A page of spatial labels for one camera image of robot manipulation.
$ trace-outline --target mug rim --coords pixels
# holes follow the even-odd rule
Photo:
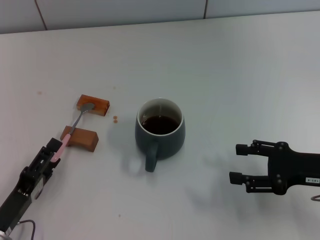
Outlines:
[[[140,110],[141,110],[141,109],[143,108],[143,106],[146,105],[147,103],[149,103],[149,102],[151,102],[151,101],[154,101],[154,100],[157,100],[157,99],[163,99],[163,100],[166,100],[166,101],[169,101],[169,102],[173,103],[174,105],[177,106],[177,108],[178,108],[178,109],[180,110],[180,112],[181,112],[181,122],[180,122],[179,126],[178,126],[174,131],[169,132],[169,133],[167,133],[167,134],[162,134],[162,135],[160,135],[160,134],[154,134],[154,133],[152,133],[152,132],[149,132],[149,131],[147,131],[147,130],[142,126],[142,124],[141,124],[141,122],[140,122],[140,118],[139,118]],[[165,136],[169,136],[169,135],[175,133],[175,132],[182,126],[182,123],[184,122],[185,116],[184,116],[184,114],[182,113],[180,107],[179,107],[175,102],[173,102],[173,101],[171,101],[171,100],[169,100],[169,99],[167,99],[167,98],[158,97],[158,98],[154,98],[154,99],[151,99],[151,100],[146,101],[146,102],[140,107],[138,113],[136,114],[136,119],[137,119],[137,121],[138,121],[138,123],[139,123],[139,126],[140,126],[146,133],[148,133],[148,134],[150,134],[150,135],[153,135],[153,136],[157,136],[157,137],[165,137]]]

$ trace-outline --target dark teal mug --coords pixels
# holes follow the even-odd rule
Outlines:
[[[147,128],[148,122],[152,124],[151,128]],[[147,172],[155,171],[158,160],[176,154],[183,146],[185,136],[184,115],[173,101],[156,98],[144,103],[138,111],[135,122],[135,140],[139,149],[146,155],[145,170]]]

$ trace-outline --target mug handle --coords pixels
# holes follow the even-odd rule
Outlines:
[[[158,146],[158,143],[154,141],[149,145],[146,151],[145,170],[149,173],[153,173],[155,171],[157,164]]]

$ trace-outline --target cable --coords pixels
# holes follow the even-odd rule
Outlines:
[[[31,219],[24,220],[24,221],[18,221],[18,224],[24,224],[24,223],[32,223],[33,224],[31,240],[34,240],[35,232],[36,232],[36,223],[35,223],[35,221],[33,221]]]
[[[320,202],[320,195],[311,197],[311,200],[315,202]]]

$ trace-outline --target metal spoon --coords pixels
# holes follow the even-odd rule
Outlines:
[[[74,122],[71,130],[69,131],[68,134],[66,134],[64,136],[64,138],[62,139],[62,145],[61,147],[59,148],[59,150],[53,155],[53,157],[51,158],[51,162],[55,163],[56,161],[58,161],[58,159],[60,158],[61,154],[64,152],[65,150],[65,147],[69,141],[69,139],[71,138],[71,134],[74,132],[79,120],[81,119],[82,115],[92,109],[94,109],[95,105],[93,103],[85,103],[81,106],[80,108],[80,115],[78,117],[78,119]]]

